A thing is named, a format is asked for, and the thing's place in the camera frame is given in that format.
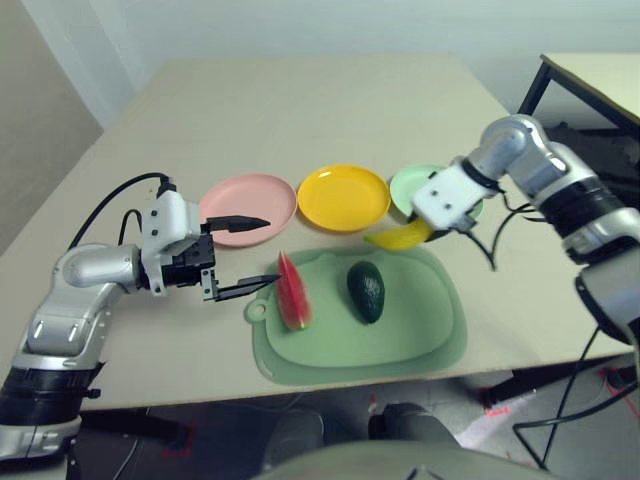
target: watermelon slice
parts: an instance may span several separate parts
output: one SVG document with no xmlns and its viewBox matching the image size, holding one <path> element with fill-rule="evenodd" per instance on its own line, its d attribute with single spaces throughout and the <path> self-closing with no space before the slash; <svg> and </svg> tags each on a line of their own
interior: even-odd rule
<svg viewBox="0 0 640 480">
<path fill-rule="evenodd" d="M 285 325 L 291 330 L 307 328 L 311 324 L 311 305 L 298 269 L 284 252 L 278 257 L 278 273 L 278 307 Z"/>
</svg>

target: small table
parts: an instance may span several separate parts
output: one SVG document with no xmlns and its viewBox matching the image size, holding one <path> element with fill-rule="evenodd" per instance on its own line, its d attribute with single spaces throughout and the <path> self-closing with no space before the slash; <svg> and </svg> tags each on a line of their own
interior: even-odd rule
<svg viewBox="0 0 640 480">
<path fill-rule="evenodd" d="M 38 210 L 0 262 L 0 376 L 51 269 L 88 213 L 114 186 L 142 172 L 171 175 L 197 201 L 212 185 L 244 173 L 278 175 L 298 185 L 334 163 L 368 167 L 384 178 L 412 163 L 446 165 L 477 147 L 482 131 L 506 115 L 469 70 L 449 55 L 357 55 L 177 61 L 159 72 Z M 523 201 L 506 180 L 514 202 Z M 140 184 L 109 204 L 83 239 L 113 244 L 124 211 L 154 198 Z M 485 202 L 475 229 L 491 239 L 506 211 Z M 376 230 L 397 226 L 387 216 Z M 363 233 L 334 235 L 296 217 L 280 235 L 243 249 L 218 249 L 221 285 L 263 273 L 280 250 L 362 244 Z M 135 229 L 127 241 L 138 242 Z M 580 354 L 594 321 L 573 287 L 578 267 L 552 228 L 515 220 L 492 273 L 462 235 L 426 244 L 456 284 L 468 347 L 449 368 L 413 378 L 469 375 L 562 363 Z M 114 308 L 107 364 L 84 409 L 133 408 L 275 395 L 347 386 L 291 387 L 258 370 L 249 299 L 202 302 L 199 288 L 125 296 Z M 601 336 L 591 357 L 628 352 Z M 408 380 L 376 378 L 356 383 Z"/>
<path fill-rule="evenodd" d="M 640 136 L 640 54 L 549 53 L 518 113 L 531 115 L 554 80 L 634 138 Z"/>
</svg>

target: green cutting board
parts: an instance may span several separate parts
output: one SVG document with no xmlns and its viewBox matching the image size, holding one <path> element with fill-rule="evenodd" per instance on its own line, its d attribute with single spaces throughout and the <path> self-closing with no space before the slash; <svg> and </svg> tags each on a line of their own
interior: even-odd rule
<svg viewBox="0 0 640 480">
<path fill-rule="evenodd" d="M 425 249 L 333 248 L 289 256 L 307 286 L 313 322 L 289 331 L 273 287 L 247 306 L 256 364 L 267 378 L 306 385 L 397 377 L 444 368 L 464 352 L 466 325 L 455 287 Z M 361 322 L 346 291 L 346 272 L 360 260 L 376 264 L 385 282 L 384 312 L 372 325 Z"/>
<path fill-rule="evenodd" d="M 385 285 L 384 310 L 373 324 L 360 319 L 347 290 L 347 272 L 361 260 L 378 268 Z M 266 322 L 269 343 L 285 360 L 310 367 L 400 362 L 435 350 L 451 334 L 453 307 L 447 287 L 428 263 L 378 250 L 323 253 L 299 261 L 297 268 L 311 303 L 311 326 L 295 332 L 287 328 L 275 289 L 256 300 L 261 314 L 252 317 Z"/>
</svg>

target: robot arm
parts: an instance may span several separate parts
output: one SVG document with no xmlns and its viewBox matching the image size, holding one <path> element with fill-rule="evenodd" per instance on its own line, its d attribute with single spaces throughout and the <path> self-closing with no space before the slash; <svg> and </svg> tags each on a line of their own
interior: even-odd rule
<svg viewBox="0 0 640 480">
<path fill-rule="evenodd" d="M 414 212 L 434 230 L 467 231 L 474 226 L 468 212 L 501 191 L 504 175 L 553 225 L 569 257 L 587 265 L 576 288 L 602 330 L 636 342 L 640 213 L 624 207 L 568 147 L 550 142 L 533 118 L 512 115 L 492 123 L 479 148 L 456 158 L 415 194 Z"/>
<path fill-rule="evenodd" d="M 82 245 L 56 263 L 49 294 L 38 307 L 0 390 L 0 461 L 64 451 L 80 428 L 78 413 L 103 364 L 100 353 L 112 307 L 140 288 L 154 296 L 167 287 L 201 284 L 204 300 L 248 295 L 278 278 L 245 278 L 219 288 L 212 230 L 245 231 L 268 225 L 231 216 L 200 224 L 198 205 L 166 182 L 143 214 L 143 244 Z"/>
</svg>

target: pink plate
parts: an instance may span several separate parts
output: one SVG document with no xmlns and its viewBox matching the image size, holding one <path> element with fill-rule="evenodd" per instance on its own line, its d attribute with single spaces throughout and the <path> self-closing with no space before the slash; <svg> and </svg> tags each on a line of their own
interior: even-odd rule
<svg viewBox="0 0 640 480">
<path fill-rule="evenodd" d="M 213 232 L 217 245 L 248 247 L 280 233 L 296 213 L 295 190 L 281 178 L 261 173 L 229 178 L 209 190 L 200 200 L 200 221 L 207 217 L 245 215 L 271 222 L 249 232 Z"/>
</svg>

